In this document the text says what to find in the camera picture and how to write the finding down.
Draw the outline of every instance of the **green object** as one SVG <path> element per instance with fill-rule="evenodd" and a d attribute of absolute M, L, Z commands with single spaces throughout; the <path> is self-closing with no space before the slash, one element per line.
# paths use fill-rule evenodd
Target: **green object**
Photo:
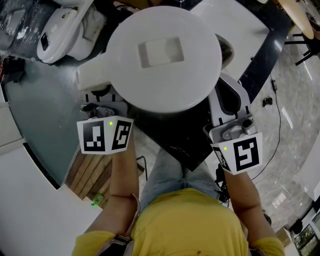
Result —
<path fill-rule="evenodd" d="M 91 205 L 97 206 L 102 201 L 102 199 L 104 199 L 104 196 L 102 194 L 96 194 Z"/>

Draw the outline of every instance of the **white box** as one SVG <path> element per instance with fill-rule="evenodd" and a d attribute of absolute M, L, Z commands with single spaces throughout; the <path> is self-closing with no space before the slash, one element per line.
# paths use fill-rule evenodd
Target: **white box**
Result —
<path fill-rule="evenodd" d="M 77 122 L 81 152 L 109 155 L 127 150 L 133 122 L 118 115 Z"/>
<path fill-rule="evenodd" d="M 234 175 L 262 165 L 262 132 L 211 144 L 222 168 Z"/>

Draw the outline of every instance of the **yellow shirt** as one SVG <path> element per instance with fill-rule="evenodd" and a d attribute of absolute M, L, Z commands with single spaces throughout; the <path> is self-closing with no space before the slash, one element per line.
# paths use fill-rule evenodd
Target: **yellow shirt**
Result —
<path fill-rule="evenodd" d="M 94 256 L 114 236 L 107 231 L 80 235 L 72 255 Z M 137 219 L 131 237 L 132 256 L 247 256 L 249 250 L 234 212 L 192 188 L 154 200 Z M 250 247 L 267 256 L 285 255 L 277 238 L 264 238 Z"/>

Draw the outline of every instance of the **person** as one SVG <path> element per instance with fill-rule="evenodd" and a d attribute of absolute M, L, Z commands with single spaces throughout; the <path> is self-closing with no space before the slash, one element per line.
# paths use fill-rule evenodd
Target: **person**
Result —
<path fill-rule="evenodd" d="M 107 205 L 76 238 L 73 256 L 285 255 L 247 173 L 225 172 L 232 211 L 217 200 L 219 188 L 205 163 L 192 172 L 183 170 L 161 149 L 143 188 L 139 210 L 132 137 L 126 151 L 112 156 Z"/>

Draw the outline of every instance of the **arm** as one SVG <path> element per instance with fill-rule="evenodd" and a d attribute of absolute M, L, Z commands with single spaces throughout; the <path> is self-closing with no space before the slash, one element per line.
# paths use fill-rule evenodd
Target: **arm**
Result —
<path fill-rule="evenodd" d="M 224 174 L 233 210 L 248 229 L 249 244 L 262 238 L 276 238 L 263 214 L 259 193 L 249 175 L 246 172 L 232 175 L 226 171 Z"/>
<path fill-rule="evenodd" d="M 109 231 L 125 235 L 137 211 L 139 180 L 133 135 L 126 151 L 112 156 L 112 173 L 108 203 L 87 232 Z"/>

